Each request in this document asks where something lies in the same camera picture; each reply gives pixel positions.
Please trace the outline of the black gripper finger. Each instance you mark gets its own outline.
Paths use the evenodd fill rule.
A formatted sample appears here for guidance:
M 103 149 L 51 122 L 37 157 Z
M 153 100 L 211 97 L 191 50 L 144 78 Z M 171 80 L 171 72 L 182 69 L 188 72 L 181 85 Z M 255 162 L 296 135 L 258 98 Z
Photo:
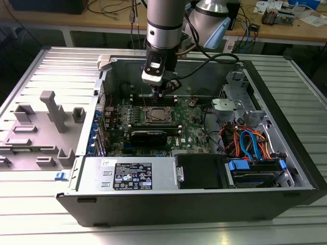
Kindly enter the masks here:
M 163 87 L 163 96 L 166 96 L 177 89 L 179 89 L 182 86 L 182 83 L 178 79 L 170 80 L 166 83 L 166 85 Z
M 152 85 L 151 86 L 151 89 L 152 89 L 152 93 L 153 93 L 153 96 L 156 98 L 156 99 L 159 99 L 161 97 L 163 97 L 163 90 L 164 90 L 164 86 L 163 85 L 160 85 L 160 86 L 154 86 Z

